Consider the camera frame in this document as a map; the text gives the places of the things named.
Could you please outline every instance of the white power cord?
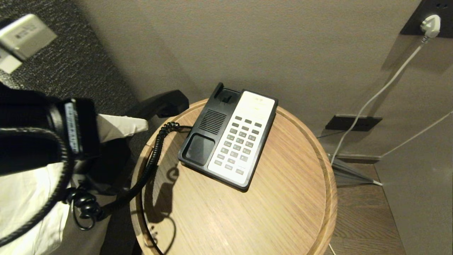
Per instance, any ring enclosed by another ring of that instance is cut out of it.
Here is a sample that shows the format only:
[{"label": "white power cord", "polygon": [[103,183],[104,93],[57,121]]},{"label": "white power cord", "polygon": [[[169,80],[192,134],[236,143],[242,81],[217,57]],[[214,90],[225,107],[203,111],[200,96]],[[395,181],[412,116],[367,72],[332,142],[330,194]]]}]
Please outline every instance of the white power cord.
[{"label": "white power cord", "polygon": [[[352,123],[351,127],[343,134],[343,136],[340,139],[340,142],[337,145],[337,148],[335,149],[335,152],[332,155],[332,159],[330,161],[330,165],[333,164],[333,161],[335,160],[335,156],[338,153],[338,150],[341,147],[341,143],[343,143],[344,138],[346,135],[354,128],[354,126],[357,123],[357,120],[359,119],[360,115],[362,114],[363,110],[370,104],[374,99],[376,99],[384,90],[386,90],[392,82],[398,77],[398,75],[403,71],[403,69],[406,67],[406,65],[415,57],[415,55],[422,49],[422,47],[429,42],[430,39],[435,38],[439,32],[440,32],[440,17],[438,15],[431,15],[428,18],[426,18],[422,24],[420,25],[420,28],[422,29],[423,32],[425,32],[425,35],[422,39],[422,43],[414,50],[414,52],[407,58],[407,60],[401,65],[400,69],[396,71],[396,73],[393,75],[392,79],[390,79],[387,84],[381,88],[370,100],[368,100],[360,109],[359,113],[357,114],[356,118],[354,119],[354,122]],[[332,251],[333,255],[337,255],[335,251],[332,248],[332,245],[329,243],[329,248]]]}]

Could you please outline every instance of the power outlet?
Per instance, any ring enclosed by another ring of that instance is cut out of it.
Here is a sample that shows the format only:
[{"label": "power outlet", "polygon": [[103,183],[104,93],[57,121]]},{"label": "power outlet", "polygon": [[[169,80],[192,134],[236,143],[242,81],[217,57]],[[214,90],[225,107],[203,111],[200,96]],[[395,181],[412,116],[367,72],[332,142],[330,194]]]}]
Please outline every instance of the power outlet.
[{"label": "power outlet", "polygon": [[440,17],[438,37],[453,38],[453,0],[423,0],[400,34],[424,35],[420,25],[426,17],[434,14]]},{"label": "power outlet", "polygon": [[[335,115],[329,123],[326,125],[325,129],[327,130],[348,130],[351,125],[354,123],[354,115]],[[382,118],[378,117],[359,117],[356,125],[352,129],[353,131],[370,131],[374,126],[376,126]]]}]

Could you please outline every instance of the telephone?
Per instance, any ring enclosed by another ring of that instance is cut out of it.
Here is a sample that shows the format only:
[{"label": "telephone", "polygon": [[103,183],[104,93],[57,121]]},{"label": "telephone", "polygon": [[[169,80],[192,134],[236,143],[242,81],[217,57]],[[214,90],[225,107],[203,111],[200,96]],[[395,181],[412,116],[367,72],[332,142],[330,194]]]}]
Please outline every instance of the telephone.
[{"label": "telephone", "polygon": [[189,168],[246,192],[278,100],[219,83],[179,150]]}]

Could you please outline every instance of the white cloth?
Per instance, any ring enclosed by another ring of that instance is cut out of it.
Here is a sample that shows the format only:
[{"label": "white cloth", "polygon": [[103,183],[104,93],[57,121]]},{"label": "white cloth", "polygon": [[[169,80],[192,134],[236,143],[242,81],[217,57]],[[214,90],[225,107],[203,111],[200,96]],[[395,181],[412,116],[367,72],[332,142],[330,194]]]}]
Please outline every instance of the white cloth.
[{"label": "white cloth", "polygon": [[[134,133],[148,130],[148,122],[143,119],[118,117],[99,114],[97,118],[101,142],[131,136]],[[62,171],[63,164],[49,164],[46,167],[0,177],[0,236],[5,237],[22,226],[39,210],[52,194]],[[110,202],[114,197],[106,198]],[[0,255],[44,255],[50,254],[62,242],[63,229],[66,225],[69,205],[57,203],[50,213],[34,228],[15,241],[0,248]],[[96,224],[96,231],[71,230],[65,232],[65,238],[85,240],[102,244],[107,228],[107,219]],[[102,240],[90,238],[90,235]],[[53,254],[87,254],[92,250],[55,251]]]}]

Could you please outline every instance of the round wooden side table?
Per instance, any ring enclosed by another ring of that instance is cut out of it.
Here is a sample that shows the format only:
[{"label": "round wooden side table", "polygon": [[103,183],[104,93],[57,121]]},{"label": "round wooden side table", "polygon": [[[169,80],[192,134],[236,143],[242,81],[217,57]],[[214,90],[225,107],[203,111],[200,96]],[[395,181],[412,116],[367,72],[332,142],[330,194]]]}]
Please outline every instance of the round wooden side table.
[{"label": "round wooden side table", "polygon": [[[207,100],[168,119],[192,126]],[[137,181],[157,132],[134,170]],[[187,133],[164,141],[159,168],[130,203],[145,255],[323,254],[335,227],[337,189],[326,153],[300,120],[281,107],[246,193],[181,165]]]}]

